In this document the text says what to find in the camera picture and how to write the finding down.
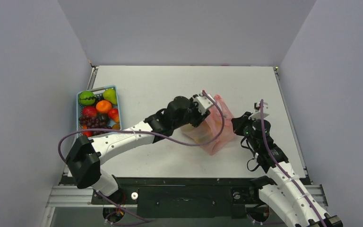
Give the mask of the pink plastic bag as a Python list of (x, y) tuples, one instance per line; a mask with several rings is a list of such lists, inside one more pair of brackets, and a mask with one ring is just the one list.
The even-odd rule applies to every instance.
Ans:
[(231, 120), (234, 115), (229, 110), (227, 104), (220, 95), (214, 97), (216, 104), (220, 107), (222, 113), (219, 113), (215, 106), (211, 107), (210, 115), (198, 127), (193, 127), (190, 124), (181, 127), (183, 135), (189, 137), (197, 144), (202, 144), (213, 139), (222, 128), (222, 118), (225, 120), (225, 125), (222, 133), (217, 139), (209, 144), (201, 145), (200, 147), (209, 155), (215, 155), (219, 152), (228, 142), (235, 138)]

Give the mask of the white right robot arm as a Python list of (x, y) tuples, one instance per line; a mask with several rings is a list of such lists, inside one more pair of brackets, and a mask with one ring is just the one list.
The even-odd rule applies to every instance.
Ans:
[(231, 120), (233, 131), (263, 169), (265, 175), (252, 180), (248, 197), (268, 205), (289, 227), (341, 227), (337, 215), (330, 215), (301, 182), (287, 155), (270, 136), (270, 122), (260, 113), (246, 112)]

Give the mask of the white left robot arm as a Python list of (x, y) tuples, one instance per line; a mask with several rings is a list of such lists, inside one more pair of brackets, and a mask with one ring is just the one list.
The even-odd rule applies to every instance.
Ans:
[(115, 177), (101, 169), (102, 164), (134, 148), (171, 140), (174, 131), (184, 125), (199, 126), (214, 103), (205, 92), (191, 98), (177, 96), (166, 108), (125, 130), (106, 130), (91, 139), (79, 136), (65, 158), (77, 188), (92, 187), (110, 203), (119, 202), (122, 190)]

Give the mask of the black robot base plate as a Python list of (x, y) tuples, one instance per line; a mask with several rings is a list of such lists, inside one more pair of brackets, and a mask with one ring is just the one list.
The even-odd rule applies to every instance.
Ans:
[(259, 178), (118, 177), (119, 205), (144, 218), (246, 218), (246, 206), (261, 204), (259, 190), (275, 185)]

